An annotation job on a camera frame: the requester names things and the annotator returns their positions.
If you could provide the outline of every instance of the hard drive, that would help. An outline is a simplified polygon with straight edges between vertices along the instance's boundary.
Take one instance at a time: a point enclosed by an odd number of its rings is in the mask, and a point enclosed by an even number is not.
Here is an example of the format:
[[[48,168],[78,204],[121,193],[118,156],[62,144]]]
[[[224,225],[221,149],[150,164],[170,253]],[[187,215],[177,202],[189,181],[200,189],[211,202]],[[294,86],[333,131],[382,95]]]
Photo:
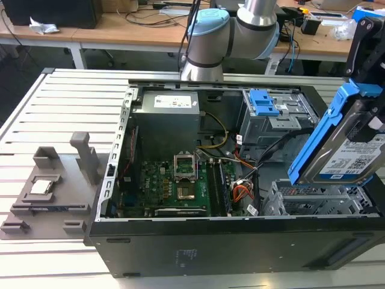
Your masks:
[[[368,142],[348,136],[382,89],[350,81],[336,93],[329,109],[289,169],[292,184],[363,185],[385,162],[385,132]]]

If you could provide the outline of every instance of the black computer case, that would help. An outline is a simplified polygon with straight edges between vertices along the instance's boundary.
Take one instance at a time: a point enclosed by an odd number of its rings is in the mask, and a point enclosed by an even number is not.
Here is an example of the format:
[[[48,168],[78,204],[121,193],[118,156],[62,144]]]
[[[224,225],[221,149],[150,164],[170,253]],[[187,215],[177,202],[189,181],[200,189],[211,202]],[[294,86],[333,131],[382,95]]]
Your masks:
[[[13,25],[35,21],[60,27],[93,29],[102,16],[101,0],[3,0]]]

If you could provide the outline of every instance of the desk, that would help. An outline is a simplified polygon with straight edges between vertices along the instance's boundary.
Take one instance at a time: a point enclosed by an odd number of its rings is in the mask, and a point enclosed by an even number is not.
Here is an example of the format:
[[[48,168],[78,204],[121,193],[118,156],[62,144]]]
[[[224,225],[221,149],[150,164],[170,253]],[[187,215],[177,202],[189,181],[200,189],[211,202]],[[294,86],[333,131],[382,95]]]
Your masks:
[[[298,6],[293,0],[278,0],[279,6],[294,7]],[[374,8],[385,7],[380,4],[371,4]],[[148,16],[154,11],[141,11],[137,15]],[[147,19],[138,19],[145,22],[155,22],[164,20],[168,16],[155,15]],[[105,13],[96,29],[84,30],[76,28],[60,28],[61,32],[41,36],[32,32],[27,26],[13,26],[9,19],[10,28],[23,45],[28,46],[51,46],[63,47],[71,50],[75,66],[78,69],[86,69],[87,64],[84,60],[82,48],[90,49],[112,49],[112,50],[132,50],[132,51],[153,51],[153,52],[177,52],[180,41],[184,34],[183,26],[173,26],[168,28],[149,28],[128,23],[117,13]],[[186,25],[186,19],[178,21],[181,25]],[[298,59],[302,60],[321,60],[345,62],[349,54],[351,41],[337,41],[328,35],[330,27],[320,25],[317,35],[310,36],[301,33],[296,29],[295,39],[301,46],[301,53]],[[0,43],[17,45],[17,41],[8,32],[4,24],[0,21]],[[288,43],[279,43],[269,58],[265,74],[275,74],[277,63],[286,53]]]
[[[179,79],[176,72],[55,69],[41,74],[0,129],[0,223],[32,171],[38,146],[59,154],[76,130],[90,132],[98,152],[109,152],[129,78]],[[329,103],[341,78],[224,75],[225,81],[314,85]],[[113,279],[94,247],[82,240],[0,240],[0,288],[384,288],[385,245],[337,271]]]

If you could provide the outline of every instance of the yellow wire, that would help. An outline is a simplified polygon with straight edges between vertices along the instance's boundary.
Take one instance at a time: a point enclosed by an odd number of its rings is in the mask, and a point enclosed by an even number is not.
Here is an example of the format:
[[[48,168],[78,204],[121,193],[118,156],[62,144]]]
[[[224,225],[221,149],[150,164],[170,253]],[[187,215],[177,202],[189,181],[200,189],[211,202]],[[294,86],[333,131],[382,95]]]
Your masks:
[[[211,145],[211,146],[197,146],[197,148],[199,148],[199,149],[216,149],[216,148],[219,148],[226,143],[227,138],[228,138],[228,132],[227,132],[226,127],[223,125],[223,123],[216,116],[214,116],[212,113],[208,113],[208,112],[206,112],[206,114],[212,116],[222,126],[222,128],[224,130],[224,139],[220,144],[215,144],[215,145]]]

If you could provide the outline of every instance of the gray floor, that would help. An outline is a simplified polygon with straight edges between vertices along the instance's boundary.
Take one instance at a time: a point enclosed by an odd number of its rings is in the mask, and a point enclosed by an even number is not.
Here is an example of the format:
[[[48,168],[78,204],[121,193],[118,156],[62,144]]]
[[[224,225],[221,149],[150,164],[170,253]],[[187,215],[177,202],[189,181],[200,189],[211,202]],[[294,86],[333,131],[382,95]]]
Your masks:
[[[0,61],[0,126],[12,113],[24,94],[31,87],[44,67],[73,68],[71,55],[64,53],[61,48],[33,47],[29,53],[38,65],[27,56],[24,49],[18,48],[19,58],[7,57]],[[163,52],[138,52],[138,51],[110,51],[114,56],[115,66],[119,70],[152,70],[176,71],[177,57],[170,57]],[[85,52],[89,69],[111,69],[108,67],[109,59],[98,50]],[[223,69],[229,73],[263,74],[266,60],[226,59]],[[328,76],[332,63],[322,63],[319,76]],[[278,68],[277,74],[283,75],[285,68],[289,67],[289,60],[285,60]],[[300,61],[295,62],[294,75],[302,75],[303,69]]]

